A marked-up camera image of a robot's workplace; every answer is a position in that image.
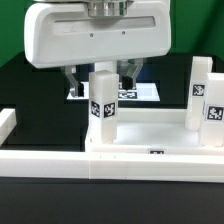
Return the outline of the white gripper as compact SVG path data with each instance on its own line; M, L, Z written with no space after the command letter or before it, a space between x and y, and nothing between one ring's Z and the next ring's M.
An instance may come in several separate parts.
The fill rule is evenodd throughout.
M74 98L84 96L84 84L71 65L122 60L122 88L132 90L142 58L165 55L171 47L170 5L171 0L34 0L24 21L26 58L37 68L65 66Z

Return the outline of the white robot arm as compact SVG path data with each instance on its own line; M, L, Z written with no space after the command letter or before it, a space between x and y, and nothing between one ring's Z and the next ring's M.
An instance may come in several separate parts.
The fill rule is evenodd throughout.
M25 15L27 60L37 68L62 67L73 87L73 67L120 61L129 90L143 60L170 47L170 0L34 0Z

